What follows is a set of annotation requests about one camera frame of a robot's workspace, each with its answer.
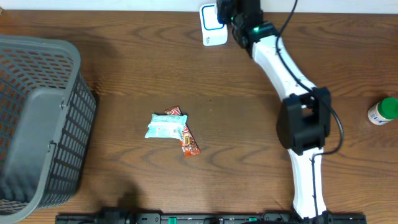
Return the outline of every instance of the red wrapper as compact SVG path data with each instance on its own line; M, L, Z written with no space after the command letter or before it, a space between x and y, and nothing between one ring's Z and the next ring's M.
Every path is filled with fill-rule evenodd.
M174 106L166 111L164 111L167 115L181 115L180 107ZM185 157L190 157L193 155L200 154L200 149L195 139L193 138L191 131L188 126L185 125L182 130L182 141L180 140L180 144L182 147L182 151L184 152Z

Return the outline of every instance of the white wall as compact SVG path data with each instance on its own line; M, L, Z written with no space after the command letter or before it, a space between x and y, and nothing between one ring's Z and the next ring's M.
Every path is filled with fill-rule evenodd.
M3 9L197 11L216 0L0 0ZM287 12L294 0L262 0L266 12ZM398 13L398 0L298 0L297 12Z

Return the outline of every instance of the light blue wrapper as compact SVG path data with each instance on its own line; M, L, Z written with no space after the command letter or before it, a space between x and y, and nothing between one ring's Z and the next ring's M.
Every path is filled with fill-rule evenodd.
M152 115L145 138L175 138L182 141L187 115Z

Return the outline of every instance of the gray plastic basket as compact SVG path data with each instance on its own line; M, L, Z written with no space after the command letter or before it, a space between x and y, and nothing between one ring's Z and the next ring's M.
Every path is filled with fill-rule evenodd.
M73 196L96 102L70 43L0 35L0 223Z

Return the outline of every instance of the white device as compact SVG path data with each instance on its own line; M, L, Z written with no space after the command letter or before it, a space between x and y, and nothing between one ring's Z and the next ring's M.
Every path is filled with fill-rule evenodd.
M226 25L218 22L215 4L203 5L199 10L199 14L203 45L225 44L228 39L228 30Z

